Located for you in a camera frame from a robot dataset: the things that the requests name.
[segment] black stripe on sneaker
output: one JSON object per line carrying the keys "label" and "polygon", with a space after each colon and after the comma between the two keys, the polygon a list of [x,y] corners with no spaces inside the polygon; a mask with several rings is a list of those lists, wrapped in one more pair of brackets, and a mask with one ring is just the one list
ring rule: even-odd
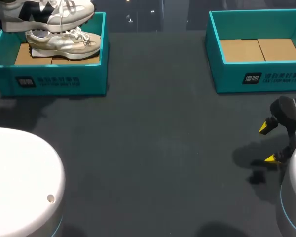
{"label": "black stripe on sneaker", "polygon": [[54,10],[55,8],[53,8],[49,2],[46,4],[44,10],[40,11],[38,2],[27,1],[21,9],[19,18],[23,21],[29,21],[32,15],[36,22],[47,23]]}

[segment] sneaker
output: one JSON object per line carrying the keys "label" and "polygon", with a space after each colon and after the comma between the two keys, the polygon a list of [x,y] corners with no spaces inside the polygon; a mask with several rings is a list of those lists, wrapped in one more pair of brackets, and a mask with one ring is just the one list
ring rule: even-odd
{"label": "sneaker", "polygon": [[6,32],[63,32],[82,25],[96,10],[93,0],[0,0],[0,21]]}
{"label": "sneaker", "polygon": [[81,60],[97,55],[101,46],[99,35],[83,32],[79,27],[59,34],[28,31],[25,35],[33,58]]}

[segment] cardboard box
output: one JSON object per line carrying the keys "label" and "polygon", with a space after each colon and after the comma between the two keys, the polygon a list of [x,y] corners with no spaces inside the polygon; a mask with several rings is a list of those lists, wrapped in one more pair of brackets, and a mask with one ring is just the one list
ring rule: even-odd
{"label": "cardboard box", "polygon": [[0,32],[0,92],[2,96],[105,95],[109,40],[106,14],[96,12],[82,30],[101,35],[98,57],[69,61],[33,59],[24,33]]}
{"label": "cardboard box", "polygon": [[205,45],[218,93],[296,90],[296,9],[211,11]]}

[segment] dark gray floor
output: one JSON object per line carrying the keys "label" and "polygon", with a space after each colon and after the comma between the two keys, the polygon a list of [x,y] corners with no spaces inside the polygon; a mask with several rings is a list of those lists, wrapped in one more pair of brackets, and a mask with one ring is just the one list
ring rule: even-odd
{"label": "dark gray floor", "polygon": [[280,93],[217,95],[204,32],[110,40],[105,98],[0,99],[63,160],[65,237],[280,236],[280,174],[250,165],[286,144],[258,134]]}

